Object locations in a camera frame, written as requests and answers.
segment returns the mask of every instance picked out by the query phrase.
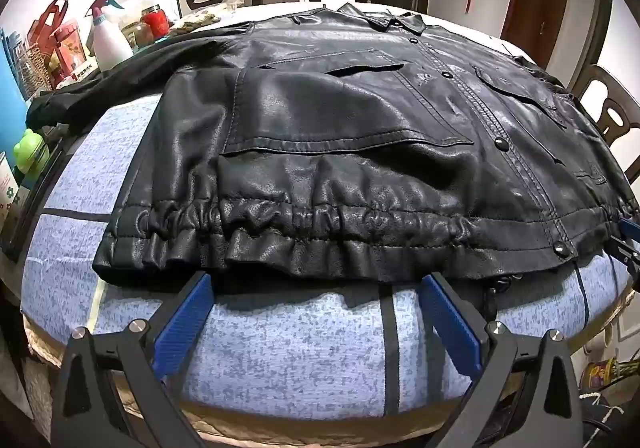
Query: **metal screw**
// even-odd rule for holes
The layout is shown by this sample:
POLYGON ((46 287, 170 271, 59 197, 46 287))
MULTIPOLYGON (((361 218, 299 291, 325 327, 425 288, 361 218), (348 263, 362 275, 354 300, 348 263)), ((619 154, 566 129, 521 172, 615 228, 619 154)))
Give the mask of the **metal screw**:
POLYGON ((141 333, 143 330, 146 329, 146 322, 145 320, 133 320, 130 324, 129 324, 129 330, 132 333, 141 333))
POLYGON ((505 330, 507 329, 507 327, 504 326, 504 323, 502 322, 491 322, 489 323, 489 330, 494 333, 495 335, 500 335, 503 332, 505 332, 505 330))
POLYGON ((558 329, 549 331, 549 336, 551 340, 555 342, 561 342, 562 340, 564 340, 564 336, 562 336, 562 333, 558 329))
POLYGON ((75 340, 79 340, 80 338, 84 338, 84 333, 86 329, 84 327, 76 327, 71 331, 71 337, 75 340))

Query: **paper cup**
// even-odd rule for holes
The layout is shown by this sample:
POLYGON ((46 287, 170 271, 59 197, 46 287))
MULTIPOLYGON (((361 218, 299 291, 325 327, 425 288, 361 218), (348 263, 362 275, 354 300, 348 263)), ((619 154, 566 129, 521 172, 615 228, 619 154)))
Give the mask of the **paper cup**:
POLYGON ((0 152, 0 230, 17 193, 18 183, 14 179, 11 166, 6 159, 6 154, 0 152))

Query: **blue textured pad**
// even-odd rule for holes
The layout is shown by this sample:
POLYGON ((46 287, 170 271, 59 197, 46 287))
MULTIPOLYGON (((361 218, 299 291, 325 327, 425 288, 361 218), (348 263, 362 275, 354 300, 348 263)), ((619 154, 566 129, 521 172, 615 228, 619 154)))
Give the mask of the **blue textured pad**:
POLYGON ((620 219, 618 227, 620 228, 620 233, 625 237, 640 242, 640 225, 627 219, 620 219))
POLYGON ((418 298, 458 373, 474 380, 482 370, 480 343, 433 276, 422 279, 418 298))
POLYGON ((211 277, 204 275, 156 339, 152 368, 158 380, 180 368, 213 306, 211 277))

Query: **black snap button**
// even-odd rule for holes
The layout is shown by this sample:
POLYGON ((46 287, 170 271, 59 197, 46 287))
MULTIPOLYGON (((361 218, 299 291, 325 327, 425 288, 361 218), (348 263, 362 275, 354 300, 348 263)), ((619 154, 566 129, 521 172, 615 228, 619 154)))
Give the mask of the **black snap button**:
POLYGON ((494 144, 495 147, 498 148, 498 150, 500 150, 501 152, 506 152, 509 150, 509 143, 502 137, 497 137, 494 141, 494 144))
POLYGON ((564 242, 554 242, 554 253, 556 253, 560 258, 567 258, 571 251, 569 247, 564 242))

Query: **spray bottle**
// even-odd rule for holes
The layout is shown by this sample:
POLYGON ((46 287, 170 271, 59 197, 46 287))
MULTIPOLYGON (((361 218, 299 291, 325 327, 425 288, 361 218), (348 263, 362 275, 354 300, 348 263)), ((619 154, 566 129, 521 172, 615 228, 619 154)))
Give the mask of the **spray bottle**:
POLYGON ((133 50, 124 34, 120 32, 117 25, 112 24, 102 14, 102 7, 105 5, 123 9, 115 0, 95 0, 89 8, 89 12, 94 17, 94 54, 102 71, 110 70, 133 56, 133 50))

